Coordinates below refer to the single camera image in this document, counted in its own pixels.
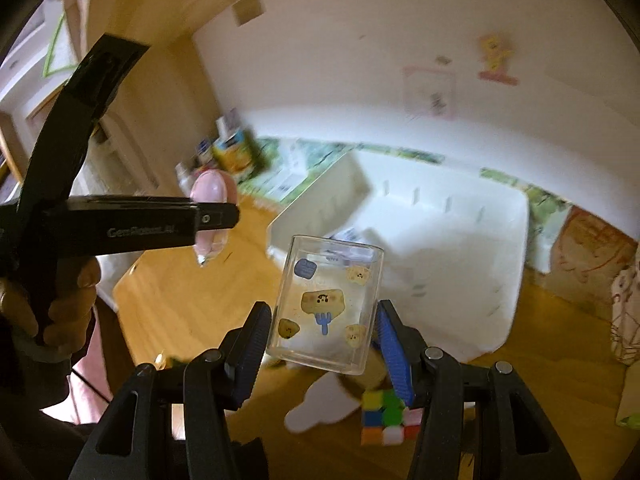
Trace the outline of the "person's left hand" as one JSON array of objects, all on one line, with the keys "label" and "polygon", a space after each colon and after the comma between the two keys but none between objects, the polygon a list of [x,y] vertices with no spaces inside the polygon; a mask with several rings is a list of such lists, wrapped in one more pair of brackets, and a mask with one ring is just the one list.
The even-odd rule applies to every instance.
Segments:
[{"label": "person's left hand", "polygon": [[67,260],[63,266],[71,266],[74,273],[69,268],[58,272],[58,291],[48,311],[51,323],[42,332],[24,292],[6,278],[1,279],[1,316],[27,336],[41,332],[49,347],[73,354],[87,340],[101,268],[96,257]]}]

